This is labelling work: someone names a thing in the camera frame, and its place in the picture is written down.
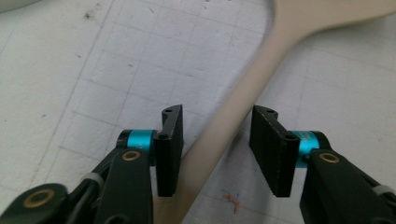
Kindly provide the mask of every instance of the curved wooden piece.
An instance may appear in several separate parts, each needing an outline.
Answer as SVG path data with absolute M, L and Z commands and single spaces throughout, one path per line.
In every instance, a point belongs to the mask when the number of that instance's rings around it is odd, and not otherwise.
M 315 32 L 386 16 L 396 0 L 276 0 L 271 34 L 233 92 L 184 156 L 172 198 L 154 197 L 155 223 L 180 223 L 287 53 Z

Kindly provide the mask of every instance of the brass screw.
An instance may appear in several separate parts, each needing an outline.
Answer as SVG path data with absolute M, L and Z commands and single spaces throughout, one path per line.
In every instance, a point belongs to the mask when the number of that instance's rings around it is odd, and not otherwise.
M 324 161 L 331 162 L 331 163 L 337 163 L 340 162 L 340 159 L 336 156 L 334 156 L 332 153 L 328 152 L 323 152 L 319 154 L 320 158 L 323 159 Z
M 53 189 L 41 189 L 38 190 L 29 197 L 27 197 L 23 201 L 23 206 L 26 208 L 36 208 L 47 202 L 49 202 L 53 196 L 55 195 L 55 191 Z
M 122 154 L 122 159 L 124 161 L 135 161 L 140 157 L 140 152 L 138 151 L 127 151 Z

